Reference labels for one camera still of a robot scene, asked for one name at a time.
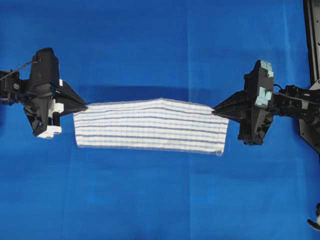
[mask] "screw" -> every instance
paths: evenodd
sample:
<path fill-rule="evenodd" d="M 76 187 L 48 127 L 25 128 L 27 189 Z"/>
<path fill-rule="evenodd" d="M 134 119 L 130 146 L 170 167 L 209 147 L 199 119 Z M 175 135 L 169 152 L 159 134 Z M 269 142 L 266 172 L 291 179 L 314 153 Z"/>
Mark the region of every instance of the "screw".
<path fill-rule="evenodd" d="M 19 86 L 18 83 L 15 83 L 15 84 L 13 84 L 13 88 L 14 88 L 15 90 L 18 90 L 18 89 L 20 88 L 20 86 Z"/>

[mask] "white plastic part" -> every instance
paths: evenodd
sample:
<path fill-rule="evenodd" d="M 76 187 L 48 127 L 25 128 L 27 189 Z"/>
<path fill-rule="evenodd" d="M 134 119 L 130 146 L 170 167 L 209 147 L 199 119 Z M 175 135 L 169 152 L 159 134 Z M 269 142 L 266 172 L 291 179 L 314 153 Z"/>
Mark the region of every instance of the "white plastic part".
<path fill-rule="evenodd" d="M 50 107 L 48 110 L 48 117 L 52 118 L 53 113 L 59 113 L 61 114 L 65 110 L 64 104 L 56 102 L 55 99 L 53 99 L 50 103 Z M 43 133 L 39 134 L 37 137 L 38 138 L 43 138 L 43 139 L 52 139 L 55 134 L 60 134 L 62 132 L 62 128 L 60 126 L 47 126 L 46 131 Z"/>
<path fill-rule="evenodd" d="M 268 105 L 271 100 L 272 92 L 267 91 L 264 87 L 259 88 L 259 96 L 255 100 L 255 104 L 258 106 Z"/>
<path fill-rule="evenodd" d="M 319 90 L 320 89 L 320 80 L 315 81 L 315 83 L 309 88 L 309 90 Z M 308 109 L 309 103 L 302 101 L 302 109 Z"/>
<path fill-rule="evenodd" d="M 49 117 L 49 118 L 52 118 L 52 114 L 53 114 L 53 113 L 59 113 L 59 114 L 61 114 L 64 110 L 65 110 L 64 104 L 63 104 L 63 103 L 56 102 L 56 100 L 53 99 L 53 100 L 51 101 L 51 104 L 50 104 L 50 107 L 49 107 L 48 117 Z"/>
<path fill-rule="evenodd" d="M 39 134 L 38 138 L 43 139 L 52 139 L 55 134 L 60 134 L 62 132 L 62 128 L 60 126 L 47 126 L 46 131 Z"/>
<path fill-rule="evenodd" d="M 273 71 L 268 71 L 268 77 L 273 78 L 274 77 L 274 72 Z"/>

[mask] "cable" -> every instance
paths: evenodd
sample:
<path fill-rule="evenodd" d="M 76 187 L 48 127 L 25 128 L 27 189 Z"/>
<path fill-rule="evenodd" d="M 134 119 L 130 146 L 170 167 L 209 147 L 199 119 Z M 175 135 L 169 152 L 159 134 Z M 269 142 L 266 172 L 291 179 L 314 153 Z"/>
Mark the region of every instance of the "cable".
<path fill-rule="evenodd" d="M 277 92 L 277 91 L 269 91 L 269 92 L 271 92 L 271 93 L 273 93 L 273 94 L 275 94 L 275 95 L 280 95 L 280 96 L 286 97 L 286 98 L 288 98 L 288 99 L 299 100 L 299 101 L 306 102 L 306 103 L 308 103 L 308 104 L 320 105 L 320 103 L 317 103 L 317 102 L 304 100 L 304 99 L 298 98 L 298 97 L 288 96 L 288 95 L 285 95 L 285 94 L 280 93 L 280 92 Z"/>
<path fill-rule="evenodd" d="M 1 78 L 0 78 L 0 81 L 2 81 L 3 79 L 9 77 L 9 76 L 12 75 L 12 74 L 18 72 L 19 70 L 25 68 L 25 67 L 28 66 L 29 64 L 37 64 L 37 63 L 38 63 L 37 61 L 28 61 L 27 63 L 25 63 L 25 64 L 21 65 L 20 67 L 18 67 L 16 70 L 13 70 L 13 71 L 9 72 L 8 74 L 6 74 L 5 76 L 1 77 Z"/>
<path fill-rule="evenodd" d="M 279 87 L 281 90 L 283 90 L 283 88 L 279 85 L 279 84 L 273 84 L 273 86 L 277 86 L 277 87 Z"/>

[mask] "white towel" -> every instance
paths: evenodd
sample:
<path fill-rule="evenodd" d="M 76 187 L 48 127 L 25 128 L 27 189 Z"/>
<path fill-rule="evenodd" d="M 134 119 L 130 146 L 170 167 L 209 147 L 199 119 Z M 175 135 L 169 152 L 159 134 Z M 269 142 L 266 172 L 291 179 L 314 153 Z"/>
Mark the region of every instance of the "white towel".
<path fill-rule="evenodd" d="M 171 99 L 93 103 L 73 115 L 76 143 L 217 154 L 224 152 L 229 120 L 209 106 Z"/>

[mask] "blue backdrop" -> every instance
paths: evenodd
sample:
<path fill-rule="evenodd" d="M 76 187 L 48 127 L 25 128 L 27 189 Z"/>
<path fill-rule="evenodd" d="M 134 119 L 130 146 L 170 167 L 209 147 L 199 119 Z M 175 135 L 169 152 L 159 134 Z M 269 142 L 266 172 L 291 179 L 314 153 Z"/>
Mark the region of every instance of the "blue backdrop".
<path fill-rule="evenodd" d="M 0 69 L 52 47 L 88 103 L 215 106 L 258 59 L 310 86 L 302 0 L 3 0 L 0 30 Z M 38 139 L 21 105 L 0 106 L 0 239 L 319 239 L 319 157 L 295 120 L 276 117 L 257 147 L 231 122 L 222 157 L 77 148 L 73 117 L 61 125 Z"/>

